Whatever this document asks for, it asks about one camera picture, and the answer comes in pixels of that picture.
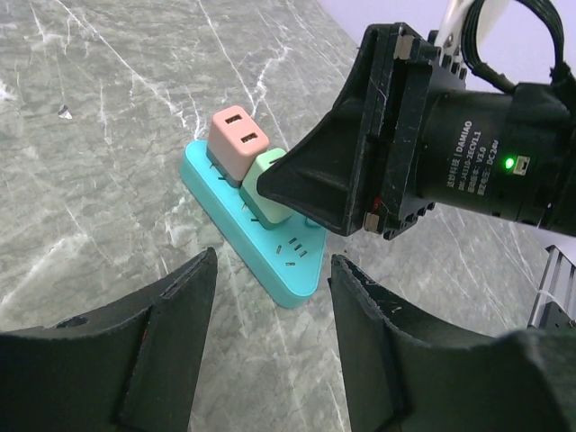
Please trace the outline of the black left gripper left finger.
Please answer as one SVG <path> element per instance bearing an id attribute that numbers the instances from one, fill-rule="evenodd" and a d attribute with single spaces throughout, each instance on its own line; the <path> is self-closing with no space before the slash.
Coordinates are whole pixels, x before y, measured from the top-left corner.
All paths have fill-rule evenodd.
<path id="1" fill-rule="evenodd" d="M 3 333 L 2 430 L 187 430 L 217 273 L 207 249 L 96 310 Z"/>

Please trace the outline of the pink plug adapter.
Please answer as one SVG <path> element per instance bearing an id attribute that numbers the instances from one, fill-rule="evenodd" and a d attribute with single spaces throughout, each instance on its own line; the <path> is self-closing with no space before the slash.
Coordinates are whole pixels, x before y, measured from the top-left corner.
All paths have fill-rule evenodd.
<path id="1" fill-rule="evenodd" d="M 230 186 L 240 188 L 256 157 L 268 146 L 269 138 L 241 106 L 212 116 L 206 155 Z"/>

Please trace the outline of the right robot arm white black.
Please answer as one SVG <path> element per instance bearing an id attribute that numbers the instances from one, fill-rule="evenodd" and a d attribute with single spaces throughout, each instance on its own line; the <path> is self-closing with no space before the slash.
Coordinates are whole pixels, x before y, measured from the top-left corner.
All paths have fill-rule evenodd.
<path id="1" fill-rule="evenodd" d="M 548 85 L 469 91 L 403 22 L 373 24 L 330 111 L 257 191 L 340 236 L 394 239 L 439 204 L 575 232 L 575 123 Z"/>

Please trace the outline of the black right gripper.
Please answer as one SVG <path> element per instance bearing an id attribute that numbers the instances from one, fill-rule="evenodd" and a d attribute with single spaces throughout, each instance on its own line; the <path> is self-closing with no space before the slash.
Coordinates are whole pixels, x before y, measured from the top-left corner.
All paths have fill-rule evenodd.
<path id="1" fill-rule="evenodd" d="M 464 89 L 457 56 L 404 22 L 372 24 L 331 109 L 257 180 L 256 189 L 341 236 L 398 237 L 434 209 L 416 165 L 433 104 Z"/>

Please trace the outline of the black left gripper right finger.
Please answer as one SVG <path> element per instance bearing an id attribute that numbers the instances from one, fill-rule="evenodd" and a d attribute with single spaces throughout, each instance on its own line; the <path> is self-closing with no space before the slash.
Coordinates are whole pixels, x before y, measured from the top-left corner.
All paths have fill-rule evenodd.
<path id="1" fill-rule="evenodd" d="M 433 316 L 333 256 L 329 287 L 354 431 L 572 431 L 575 310 L 543 296 L 488 337 Z"/>

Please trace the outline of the teal triangular power strip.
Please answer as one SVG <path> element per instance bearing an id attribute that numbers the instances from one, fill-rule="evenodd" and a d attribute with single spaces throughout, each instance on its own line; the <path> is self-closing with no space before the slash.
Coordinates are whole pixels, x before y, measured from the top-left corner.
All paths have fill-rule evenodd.
<path id="1" fill-rule="evenodd" d="M 265 229 L 206 156 L 207 142 L 195 140 L 184 151 L 180 176 L 262 284 L 286 309 L 306 302 L 319 284 L 327 231 L 299 213 L 277 228 Z"/>

